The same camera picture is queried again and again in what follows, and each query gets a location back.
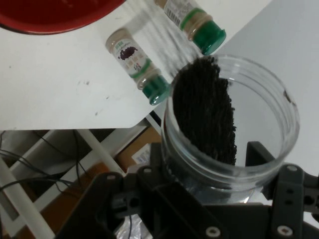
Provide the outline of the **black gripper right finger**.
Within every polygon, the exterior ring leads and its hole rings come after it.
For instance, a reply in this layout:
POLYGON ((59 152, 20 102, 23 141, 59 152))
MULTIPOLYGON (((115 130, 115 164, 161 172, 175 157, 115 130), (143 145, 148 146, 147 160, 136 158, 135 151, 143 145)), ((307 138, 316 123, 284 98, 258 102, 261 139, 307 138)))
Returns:
POLYGON ((271 206, 255 206, 245 214, 247 239, 317 239, 319 230, 304 222, 304 212, 319 218, 319 178, 294 164, 279 164, 258 141, 247 143, 246 166, 264 170, 251 178, 271 206))

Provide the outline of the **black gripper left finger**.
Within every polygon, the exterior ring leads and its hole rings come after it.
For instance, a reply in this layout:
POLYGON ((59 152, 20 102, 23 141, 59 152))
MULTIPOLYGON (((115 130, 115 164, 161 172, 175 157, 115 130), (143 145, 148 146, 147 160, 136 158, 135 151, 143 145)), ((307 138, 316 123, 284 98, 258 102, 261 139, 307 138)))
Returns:
POLYGON ((135 173, 98 175, 57 237, 113 239, 126 217, 138 215, 156 239, 224 238, 224 226, 162 168, 161 145, 153 143, 150 163, 135 173))

